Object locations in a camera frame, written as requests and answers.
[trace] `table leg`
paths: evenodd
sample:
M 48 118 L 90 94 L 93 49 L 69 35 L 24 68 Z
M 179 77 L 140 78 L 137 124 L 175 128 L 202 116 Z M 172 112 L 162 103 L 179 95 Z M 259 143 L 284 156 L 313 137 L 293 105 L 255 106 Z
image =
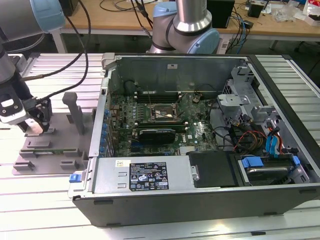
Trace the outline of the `table leg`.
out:
M 62 36 L 60 30 L 59 29 L 54 30 L 51 32 L 51 34 L 52 34 L 56 49 L 58 50 L 58 53 L 59 54 L 68 53 L 64 37 Z
M 217 54 L 226 54 L 230 40 L 232 39 L 232 34 L 220 34 L 220 42 L 216 50 Z
M 275 50 L 275 47 L 276 47 L 277 43 L 278 43 L 278 40 L 273 40 L 273 41 L 271 42 L 269 48 L 270 48 L 271 50 Z

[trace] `blue latch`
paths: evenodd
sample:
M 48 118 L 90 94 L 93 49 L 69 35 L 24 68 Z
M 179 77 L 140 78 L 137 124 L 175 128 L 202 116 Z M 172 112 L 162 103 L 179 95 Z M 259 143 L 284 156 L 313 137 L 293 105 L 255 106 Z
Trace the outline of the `blue latch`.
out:
M 263 167 L 264 163 L 262 162 L 259 156 L 247 156 L 241 160 L 244 168 L 249 167 Z
M 292 160 L 293 160 L 295 166 L 300 165 L 300 160 L 299 160 L 299 158 L 297 156 L 293 156 Z
M 82 174 L 73 173 L 69 177 L 69 183 L 81 183 Z

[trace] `computer case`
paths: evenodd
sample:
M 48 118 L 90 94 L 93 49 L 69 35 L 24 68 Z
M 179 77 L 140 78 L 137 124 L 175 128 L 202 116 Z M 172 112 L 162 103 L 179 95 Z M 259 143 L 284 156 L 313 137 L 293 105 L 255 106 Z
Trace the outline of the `computer case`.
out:
M 212 27 L 226 29 L 235 0 L 207 0 L 207 9 L 212 14 Z

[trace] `sticker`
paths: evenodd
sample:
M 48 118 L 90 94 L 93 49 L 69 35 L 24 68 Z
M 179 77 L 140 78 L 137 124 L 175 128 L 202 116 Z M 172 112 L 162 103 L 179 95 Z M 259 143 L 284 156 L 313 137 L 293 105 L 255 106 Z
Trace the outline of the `sticker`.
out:
M 129 167 L 131 163 L 131 160 L 116 160 L 115 161 L 115 167 L 120 168 L 120 167 Z
M 168 69 L 178 69 L 178 64 L 168 64 Z
M 165 162 L 130 164 L 131 191 L 168 190 L 169 180 Z

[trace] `black box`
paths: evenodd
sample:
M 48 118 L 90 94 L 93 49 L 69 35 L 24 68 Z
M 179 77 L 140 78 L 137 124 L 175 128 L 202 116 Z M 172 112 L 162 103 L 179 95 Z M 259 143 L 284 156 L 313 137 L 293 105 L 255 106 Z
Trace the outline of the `black box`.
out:
M 261 11 L 264 9 L 262 4 L 251 4 L 248 10 L 248 17 L 259 18 Z
M 72 14 L 74 13 L 77 4 L 78 4 L 78 0 L 59 0 L 63 13 L 65 16 L 72 16 Z
M 207 9 L 212 14 L 212 27 L 226 29 L 235 0 L 207 0 Z

